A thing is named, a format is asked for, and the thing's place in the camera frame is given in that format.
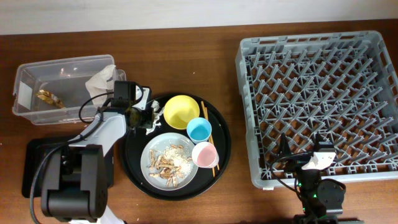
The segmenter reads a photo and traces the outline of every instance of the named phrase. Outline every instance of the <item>round black tray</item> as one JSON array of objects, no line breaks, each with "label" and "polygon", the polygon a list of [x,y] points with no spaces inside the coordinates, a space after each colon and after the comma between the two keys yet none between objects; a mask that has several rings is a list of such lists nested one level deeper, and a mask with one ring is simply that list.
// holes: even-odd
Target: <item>round black tray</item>
[{"label": "round black tray", "polygon": [[[160,108],[163,108],[171,97],[177,95],[180,94],[169,94],[158,97],[154,100],[159,102]],[[195,99],[201,108],[200,102],[203,99],[197,96],[188,96],[191,96],[193,99]],[[209,122],[211,123],[212,127],[211,134],[213,135],[214,144],[220,157],[220,161],[218,163],[220,165],[220,170],[217,171],[217,167],[215,167],[216,177],[213,177],[213,172],[211,169],[199,168],[196,176],[189,184],[181,189],[172,191],[159,190],[146,181],[145,177],[142,175],[140,164],[141,154],[147,143],[154,137],[163,133],[173,132],[188,137],[186,130],[177,130],[170,127],[162,116],[160,119],[162,125],[160,127],[156,127],[154,132],[146,136],[146,131],[144,129],[138,129],[135,134],[128,134],[124,138],[119,150],[121,163],[125,173],[130,178],[131,182],[145,194],[163,200],[185,200],[205,192],[207,189],[213,186],[213,184],[215,184],[223,174],[228,164],[229,156],[231,155],[231,136],[229,135],[228,126],[226,125],[225,120],[216,110],[216,108],[205,100],[203,100],[203,102],[208,110]]]}]

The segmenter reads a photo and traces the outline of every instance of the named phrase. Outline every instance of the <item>gold wrapper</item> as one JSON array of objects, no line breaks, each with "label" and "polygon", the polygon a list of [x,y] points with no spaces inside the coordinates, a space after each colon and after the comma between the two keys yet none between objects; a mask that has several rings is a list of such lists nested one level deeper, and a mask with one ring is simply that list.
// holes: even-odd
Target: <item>gold wrapper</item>
[{"label": "gold wrapper", "polygon": [[54,105],[59,109],[65,107],[65,105],[62,103],[62,101],[60,99],[58,99],[58,97],[56,97],[54,94],[52,94],[51,92],[49,92],[47,90],[39,90],[39,92],[36,93],[36,96],[39,97],[44,102],[46,102],[50,105]]}]

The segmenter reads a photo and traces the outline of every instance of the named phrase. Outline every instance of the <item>white plate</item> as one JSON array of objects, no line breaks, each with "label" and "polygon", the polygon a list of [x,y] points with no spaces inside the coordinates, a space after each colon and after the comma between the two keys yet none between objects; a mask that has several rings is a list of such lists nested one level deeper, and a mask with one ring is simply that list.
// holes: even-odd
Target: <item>white plate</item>
[{"label": "white plate", "polygon": [[182,145],[185,150],[189,151],[189,154],[192,154],[192,149],[195,146],[191,140],[182,134],[177,134],[177,133],[165,133],[156,136],[154,139],[150,140],[149,143],[145,146],[144,151],[142,152],[141,155],[141,171],[142,174],[144,175],[145,179],[154,187],[160,190],[177,190],[185,185],[187,185],[196,175],[198,171],[198,166],[196,166],[192,161],[191,163],[191,173],[188,175],[184,175],[183,178],[178,179],[178,185],[177,187],[170,186],[166,187],[166,182],[167,180],[162,179],[160,177],[151,177],[149,176],[150,173],[159,173],[161,169],[156,170],[150,170],[150,153],[149,150],[154,149],[155,150],[155,158],[161,154],[164,153],[165,148],[170,145]]}]

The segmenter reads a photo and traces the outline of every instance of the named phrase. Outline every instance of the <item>yellow bowl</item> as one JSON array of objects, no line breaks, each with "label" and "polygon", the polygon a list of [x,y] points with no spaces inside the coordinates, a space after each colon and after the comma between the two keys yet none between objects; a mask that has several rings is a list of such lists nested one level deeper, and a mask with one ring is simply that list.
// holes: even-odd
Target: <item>yellow bowl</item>
[{"label": "yellow bowl", "polygon": [[199,117],[199,105],[189,96],[179,95],[168,100],[164,108],[164,119],[171,127],[187,128],[193,118]]}]

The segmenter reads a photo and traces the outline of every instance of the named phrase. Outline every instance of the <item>black tray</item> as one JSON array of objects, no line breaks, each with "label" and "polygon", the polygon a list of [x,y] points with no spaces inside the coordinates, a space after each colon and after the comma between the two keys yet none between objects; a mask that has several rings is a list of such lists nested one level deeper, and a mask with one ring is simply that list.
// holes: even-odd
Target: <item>black tray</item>
[{"label": "black tray", "polygon": [[[158,97],[155,100],[158,101],[160,107],[163,108],[171,97],[177,95],[181,94],[169,94]],[[195,99],[201,108],[200,102],[203,99],[197,96],[188,96],[191,96],[193,99]],[[228,126],[225,123],[222,115],[220,115],[216,108],[207,101],[203,100],[203,102],[208,110],[209,122],[211,123],[212,127],[211,134],[213,135],[214,144],[220,157],[220,161],[218,163],[220,165],[220,171],[217,171],[217,167],[215,167],[216,177],[213,177],[213,172],[211,169],[199,168],[192,181],[178,190],[159,190],[148,183],[141,172],[140,165],[141,154],[147,143],[154,137],[163,133],[173,132],[188,137],[186,130],[177,130],[170,127],[162,116],[160,119],[162,125],[160,127],[156,127],[154,132],[148,134],[148,136],[146,136],[146,131],[144,129],[138,129],[135,134],[129,133],[123,139],[123,143],[119,150],[121,163],[125,173],[130,178],[131,182],[145,194],[163,200],[185,200],[200,195],[208,190],[223,174],[228,164],[229,156],[231,155],[231,136],[229,135]]]},{"label": "black tray", "polygon": [[[32,187],[33,176],[44,156],[50,152],[56,143],[66,142],[74,137],[72,136],[33,139],[26,146],[24,178],[22,180],[22,195],[25,198],[30,196],[30,188]],[[104,157],[106,176],[108,180],[108,188],[113,185],[113,146]],[[39,174],[38,183],[36,184],[34,197],[40,197],[42,194],[42,175]]]}]

